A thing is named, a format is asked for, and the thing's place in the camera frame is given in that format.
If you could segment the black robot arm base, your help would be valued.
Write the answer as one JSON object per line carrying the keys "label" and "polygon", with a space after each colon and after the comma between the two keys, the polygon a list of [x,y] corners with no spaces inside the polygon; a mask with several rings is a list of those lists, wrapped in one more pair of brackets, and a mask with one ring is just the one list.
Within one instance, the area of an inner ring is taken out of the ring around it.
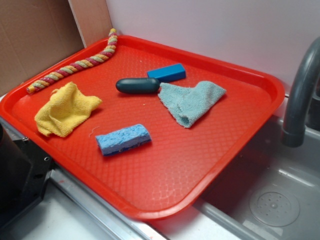
{"label": "black robot arm base", "polygon": [[28,138],[13,140],[0,127],[0,229],[44,198],[52,157]]}

